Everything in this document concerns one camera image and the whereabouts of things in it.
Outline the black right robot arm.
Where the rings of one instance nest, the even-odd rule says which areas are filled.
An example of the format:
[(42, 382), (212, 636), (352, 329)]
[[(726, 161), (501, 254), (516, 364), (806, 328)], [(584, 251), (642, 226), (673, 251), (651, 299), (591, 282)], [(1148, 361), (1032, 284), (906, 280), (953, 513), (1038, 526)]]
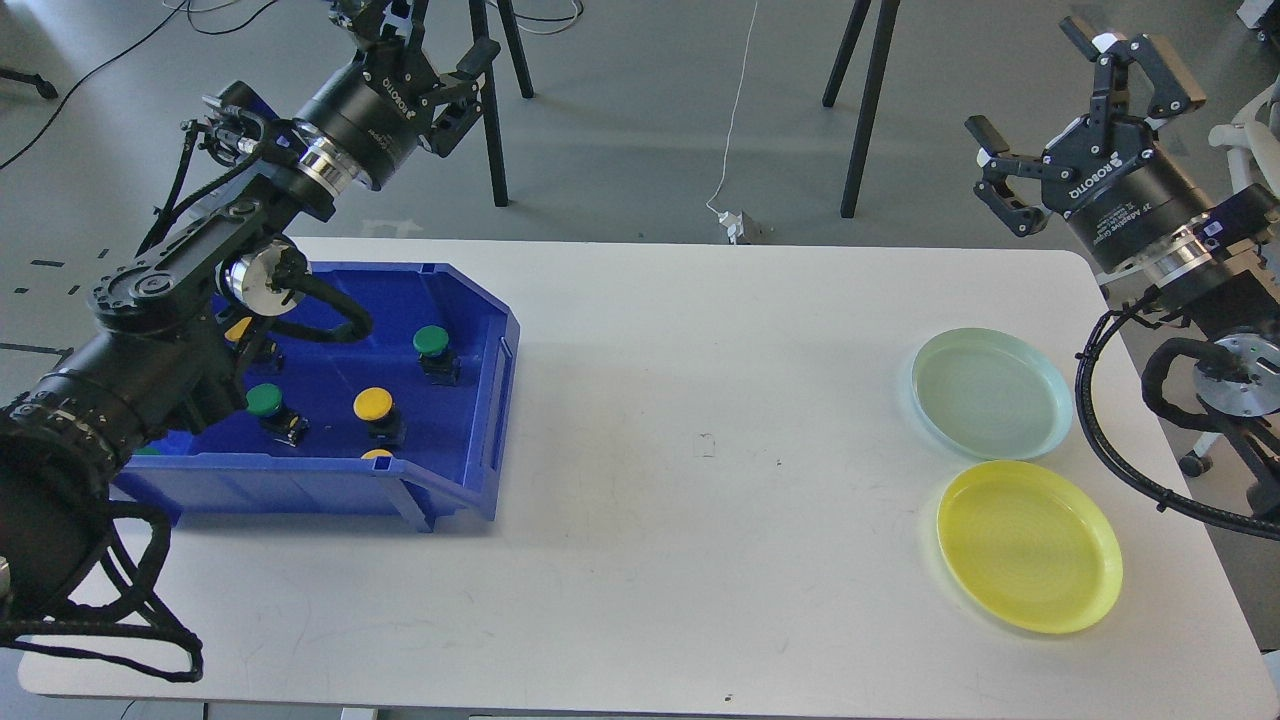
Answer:
[[(1076, 410), (1085, 439), (1120, 480), (1197, 521), (1277, 538), (1277, 283), (1262, 247), (1277, 223), (1277, 197), (1249, 184), (1213, 202), (1170, 158), (1158, 128), (1206, 100), (1167, 40), (1060, 24), (1094, 69), (1087, 111), (1036, 156), (1012, 152), (984, 117), (965, 127), (978, 142), (974, 192), (1016, 236), (1060, 215), (1107, 272), (1139, 272), (1144, 293), (1101, 316), (1078, 354)], [(1194, 501), (1135, 469), (1111, 445), (1094, 409), (1094, 369), (1128, 323), (1178, 323), (1140, 373), (1140, 395), (1176, 427), (1221, 436), (1251, 469), (1249, 512)]]

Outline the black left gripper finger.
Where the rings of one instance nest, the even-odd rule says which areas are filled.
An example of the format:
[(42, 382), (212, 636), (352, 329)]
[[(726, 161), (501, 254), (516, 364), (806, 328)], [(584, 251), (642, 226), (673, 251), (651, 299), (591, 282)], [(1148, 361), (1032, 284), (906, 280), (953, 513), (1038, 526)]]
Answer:
[(462, 138), (483, 118), (484, 77), (500, 54), (492, 38), (479, 38), (462, 56), (456, 69), (436, 79), (415, 104), (415, 132), (420, 143), (439, 158), (449, 156)]
[(353, 61), (415, 73), (429, 63), (422, 51), (429, 1), (330, 1), (330, 22), (349, 33)]

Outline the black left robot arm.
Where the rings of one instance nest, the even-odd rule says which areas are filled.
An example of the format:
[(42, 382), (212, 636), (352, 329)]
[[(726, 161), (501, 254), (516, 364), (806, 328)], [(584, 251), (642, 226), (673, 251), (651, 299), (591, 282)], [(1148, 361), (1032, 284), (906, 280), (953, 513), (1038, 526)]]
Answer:
[(372, 333), (370, 313), (287, 238), (298, 215), (329, 219), (352, 183), (379, 191), (416, 149), (445, 158), (477, 122), (506, 205), (488, 4), (470, 3), (474, 45), (448, 73), (424, 50), (426, 10), (334, 1), (355, 55), (298, 114), (237, 82), (186, 123), (154, 225), (90, 291), (99, 333), (3, 410), (4, 648), (202, 678), (202, 642), (156, 592), (172, 519), (110, 486), (146, 445), (244, 409), (244, 373), (271, 333)]

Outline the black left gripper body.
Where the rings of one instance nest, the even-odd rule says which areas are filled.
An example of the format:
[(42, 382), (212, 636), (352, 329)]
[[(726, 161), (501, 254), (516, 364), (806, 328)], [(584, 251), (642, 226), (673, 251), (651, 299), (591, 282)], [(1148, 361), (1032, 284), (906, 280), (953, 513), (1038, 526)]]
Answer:
[(416, 150), (433, 150), (433, 105), (424, 99), (444, 87), (443, 77), (426, 67), (376, 70), (352, 61), (329, 78), (294, 120), (348, 152), (361, 182), (380, 191)]

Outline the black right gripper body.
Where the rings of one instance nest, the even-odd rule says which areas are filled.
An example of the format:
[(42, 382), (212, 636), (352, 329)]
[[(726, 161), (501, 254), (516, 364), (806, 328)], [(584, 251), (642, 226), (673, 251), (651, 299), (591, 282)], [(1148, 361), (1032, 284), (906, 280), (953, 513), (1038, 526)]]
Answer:
[(1111, 146), (1100, 154), (1087, 117), (1076, 118), (1044, 150), (1055, 169), (1042, 186), (1043, 205), (1065, 219), (1103, 272), (1115, 272), (1160, 238), (1207, 213), (1212, 202), (1134, 117), (1110, 126)]

